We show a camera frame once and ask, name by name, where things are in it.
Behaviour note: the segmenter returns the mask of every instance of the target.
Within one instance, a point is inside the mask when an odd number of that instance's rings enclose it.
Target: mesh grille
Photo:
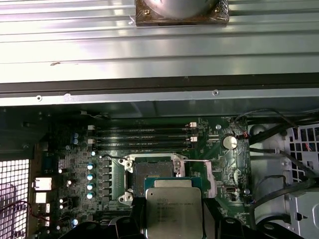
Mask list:
[[[0,209],[19,200],[27,201],[29,160],[0,162]],[[0,239],[26,237],[27,205],[15,204],[0,212]]]
[[[293,129],[289,139],[290,155],[319,172],[319,125],[300,126],[298,131]],[[292,167],[293,181],[301,181],[304,171],[294,164]]]

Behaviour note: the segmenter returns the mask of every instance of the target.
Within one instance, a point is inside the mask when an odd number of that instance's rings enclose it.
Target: capacitor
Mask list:
[[[65,203],[65,202],[67,202],[69,199],[67,198],[67,197],[64,197],[64,198],[61,198],[60,200],[59,200],[59,203]]]
[[[72,220],[72,225],[77,226],[79,224],[79,221],[77,219]]]
[[[74,183],[76,183],[76,180],[75,180],[75,179],[69,179],[69,180],[66,181],[66,184],[67,184],[68,186],[71,186],[71,185],[74,184]]]
[[[222,139],[221,145],[228,150],[237,148],[238,140],[233,135],[228,135]]]
[[[94,183],[90,183],[90,184],[88,184],[88,185],[86,186],[86,188],[87,188],[89,191],[91,191],[93,188],[95,188],[95,185],[94,185]]]
[[[94,163],[89,163],[87,168],[88,170],[92,170],[95,167]]]
[[[95,178],[95,175],[93,173],[88,174],[88,176],[86,177],[87,180],[91,181],[93,178]]]
[[[86,195],[86,197],[87,197],[87,199],[92,199],[93,197],[94,197],[94,193],[88,193],[87,195]]]
[[[69,207],[69,202],[67,201],[67,202],[62,203],[59,208],[63,209],[63,208],[68,208],[68,207]]]
[[[60,168],[58,170],[59,173],[66,173],[68,170],[66,168]]]
[[[244,194],[249,195],[250,194],[250,190],[248,188],[244,189]]]

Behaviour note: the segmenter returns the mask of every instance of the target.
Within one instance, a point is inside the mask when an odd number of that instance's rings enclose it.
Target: cable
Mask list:
[[[251,152],[257,152],[257,153],[270,153],[270,154],[277,154],[274,149],[257,149],[257,148],[249,148]],[[293,164],[295,164],[297,167],[299,167],[301,170],[305,172],[305,175],[307,177],[316,177],[316,174],[312,172],[311,169],[309,169],[307,166],[304,166],[303,163],[292,157],[291,155],[287,154],[284,151],[279,151],[279,155],[282,155],[284,157],[287,157]]]
[[[30,210],[30,208],[31,208],[31,203],[29,203],[29,202],[27,202],[27,201],[16,201],[16,202],[10,203],[10,204],[8,204],[8,205],[2,207],[2,208],[0,209],[0,213],[2,213],[5,209],[7,209],[7,208],[9,208],[9,207],[15,206],[15,205],[18,204],[18,203],[25,203],[25,204],[27,204],[27,205],[29,206],[29,210]]]
[[[16,202],[13,202],[13,203],[10,203],[6,206],[4,206],[3,208],[0,209],[0,213],[2,213],[4,210],[8,209],[9,207],[13,207],[19,203],[24,203],[24,204],[27,204],[28,206],[28,210],[29,210],[29,215],[31,215],[32,217],[35,217],[35,218],[38,218],[38,219],[41,219],[41,220],[44,220],[46,222],[52,222],[51,220],[48,220],[40,215],[35,215],[33,212],[32,212],[32,205],[31,203],[27,202],[27,201],[16,201]]]
[[[100,156],[100,158],[104,158],[104,157],[109,157],[109,158],[113,158],[113,159],[122,159],[122,160],[127,160],[127,158],[124,157],[118,157],[118,156],[112,156],[110,154],[104,154],[103,156]]]
[[[297,121],[296,122],[298,125],[309,125],[309,124],[315,124],[315,123],[319,123],[319,119],[303,119],[303,120],[300,120],[300,121]],[[259,134],[257,135],[254,135],[252,137],[249,138],[249,144],[250,145],[253,145],[255,143],[258,143],[258,142],[261,142],[263,140],[266,140],[268,138],[270,138],[271,136],[274,136],[282,131],[285,131],[287,129],[289,129],[291,127],[290,124],[288,123],[282,123],[282,124],[279,124],[279,125],[276,125],[275,127],[273,128],[270,128],[264,132],[260,132]]]
[[[257,192],[258,187],[269,178],[282,178],[283,179],[283,188],[286,187],[286,177],[284,175],[269,175],[269,176],[266,176],[263,179],[259,180],[258,183],[255,185],[254,190],[253,190],[253,194],[252,194],[252,197],[253,197],[254,200],[256,199],[256,192]]]
[[[254,111],[249,111],[249,112],[246,112],[246,113],[243,113],[242,115],[239,115],[237,116],[235,119],[234,119],[234,125],[244,134],[245,137],[248,136],[247,132],[242,129],[239,125],[238,125],[238,120],[244,116],[247,116],[247,115],[250,115],[250,114],[254,114],[254,113],[258,113],[258,112],[265,112],[265,111],[271,111],[271,112],[274,112],[276,113],[277,115],[279,115],[282,119],[284,119],[286,122],[288,122],[290,125],[292,125],[293,127],[295,127],[296,129],[298,129],[298,126],[292,122],[289,118],[287,118],[286,116],[284,116],[282,113],[278,112],[277,110],[274,110],[274,109],[258,109],[258,110],[254,110]]]
[[[275,192],[272,192],[270,194],[267,194],[266,196],[262,197],[259,199],[255,204],[252,204],[249,206],[249,221],[250,221],[250,227],[253,230],[256,230],[256,219],[255,219],[255,209],[259,207],[260,205],[273,200],[277,197],[280,197],[282,195],[288,194],[288,193],[293,193],[296,191],[304,190],[307,189],[311,186],[313,186],[316,183],[314,179],[308,179],[305,182],[297,183],[294,185],[287,186],[286,188],[279,189]]]
[[[272,154],[276,153],[276,151],[274,149],[250,148],[250,151],[251,152],[258,152],[258,153],[272,153]],[[253,230],[256,230],[255,209],[258,206],[260,206],[260,205],[262,205],[270,200],[273,200],[274,198],[280,197],[282,195],[285,195],[288,193],[293,193],[293,192],[296,192],[299,190],[307,189],[316,183],[315,179],[312,178],[312,177],[316,177],[316,174],[314,172],[312,172],[309,168],[304,166],[301,162],[299,162],[297,159],[293,158],[292,156],[290,156],[286,152],[279,151],[279,154],[284,156],[284,157],[287,157],[293,164],[295,164],[301,170],[303,170],[305,172],[305,175],[307,177],[310,177],[310,179],[308,179],[307,181],[298,183],[298,184],[293,184],[293,185],[287,186],[287,187],[280,189],[280,190],[277,190],[275,192],[272,192],[272,193],[262,197],[261,199],[259,199],[255,204],[252,204],[249,207],[249,219],[250,219],[251,229],[253,229]]]
[[[289,224],[291,223],[290,215],[281,214],[281,215],[273,215],[273,216],[266,217],[266,218],[260,220],[257,223],[257,225],[261,225],[261,224],[264,224],[264,223],[267,223],[267,222],[271,222],[271,221],[275,221],[275,220],[281,220],[284,223],[289,223]]]

